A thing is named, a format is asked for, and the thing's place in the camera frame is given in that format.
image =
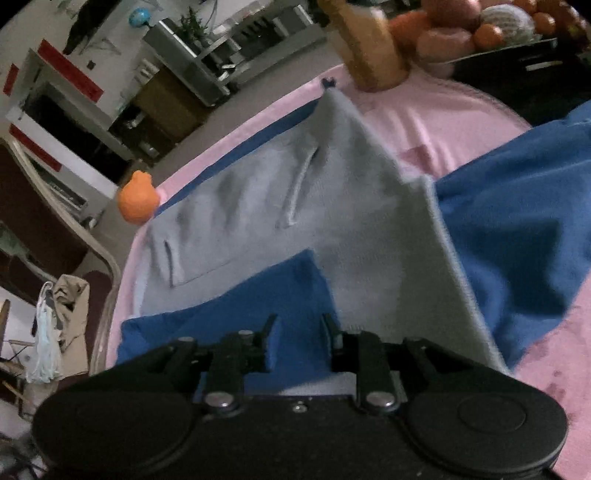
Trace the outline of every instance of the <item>blue fabric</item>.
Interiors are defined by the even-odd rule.
[[[270,342],[274,367],[269,374],[245,377],[248,394],[272,394],[330,375],[330,350],[322,315],[336,312],[326,280],[311,250],[249,278],[224,295],[178,312],[127,320],[121,326],[121,364],[176,338],[190,336],[201,345],[239,330],[260,331],[271,314],[280,331]]]
[[[283,132],[288,131],[290,128],[296,126],[297,124],[303,122],[312,114],[317,104],[318,100],[312,100],[311,102],[308,102],[307,104],[294,110],[292,113],[289,113],[286,116],[280,118],[278,121],[272,123],[263,130],[260,130],[252,137],[250,137],[248,140],[238,145],[236,148],[225,154],[213,165],[203,170],[199,174],[199,176],[197,176],[196,179],[187,183],[165,204],[161,205],[160,208],[158,208],[158,210],[156,211],[156,215],[160,215],[160,213],[165,211],[170,206],[174,205],[177,202],[180,202],[181,200],[189,196],[189,194],[198,185],[201,185],[205,180],[210,179],[217,173],[220,173],[224,168],[229,167],[245,155],[248,155],[249,153],[255,151],[258,147],[264,145],[269,140],[272,140],[277,135],[280,135]]]
[[[436,187],[486,324],[513,368],[563,320],[591,267],[591,102]]]

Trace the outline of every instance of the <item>red paper strip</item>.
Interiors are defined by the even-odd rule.
[[[43,150],[39,145],[37,145],[33,140],[31,140],[28,136],[26,136],[21,130],[19,130],[14,124],[10,124],[9,129],[10,134],[16,138],[20,143],[22,143],[25,147],[31,150],[43,163],[49,165],[53,170],[60,171],[62,164],[59,163],[55,158],[53,158],[49,153]]]
[[[104,91],[47,40],[41,42],[37,53],[90,100],[94,103],[99,101]]]
[[[4,94],[8,96],[12,94],[14,82],[17,81],[18,70],[19,68],[14,63],[10,65],[10,70],[8,70],[8,75],[6,75],[6,83],[4,84],[4,89],[2,90]]]

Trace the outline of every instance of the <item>gray garment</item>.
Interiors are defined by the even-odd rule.
[[[403,180],[336,89],[304,122],[156,217],[148,246],[144,315],[211,300],[311,248],[343,328],[388,342],[425,337],[506,371],[431,178]]]

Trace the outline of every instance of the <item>pink tablecloth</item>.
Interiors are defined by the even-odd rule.
[[[158,187],[162,201],[259,130],[318,98],[324,77],[337,80],[338,87],[406,168],[434,177],[455,170],[530,127],[489,96],[420,70],[413,71],[395,89],[362,93],[353,88],[346,70],[339,66],[276,101],[165,180]],[[107,367],[116,360],[120,325],[133,314],[135,277],[148,225],[138,230],[124,269],[109,336]],[[591,370],[586,342],[591,342],[591,327],[583,322],[587,312],[591,313],[591,280],[581,290],[569,319],[531,349],[517,372],[523,381],[556,398],[568,412],[569,439],[556,466],[567,480],[591,480],[591,404],[587,402]]]

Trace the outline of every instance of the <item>white tassel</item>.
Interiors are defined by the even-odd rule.
[[[53,288],[53,283],[45,282],[37,299],[37,334],[35,350],[37,361],[32,370],[27,368],[27,382],[49,383],[61,373],[60,331],[56,329],[54,311],[47,305],[46,295]]]

